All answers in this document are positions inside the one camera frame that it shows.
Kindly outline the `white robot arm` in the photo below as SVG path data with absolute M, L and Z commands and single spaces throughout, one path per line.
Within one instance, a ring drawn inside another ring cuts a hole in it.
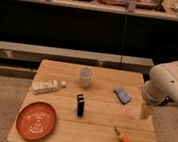
M 153 114 L 153 108 L 166 97 L 178 104 L 178 61 L 157 64 L 149 71 L 149 81 L 144 83 L 140 118 L 146 120 Z

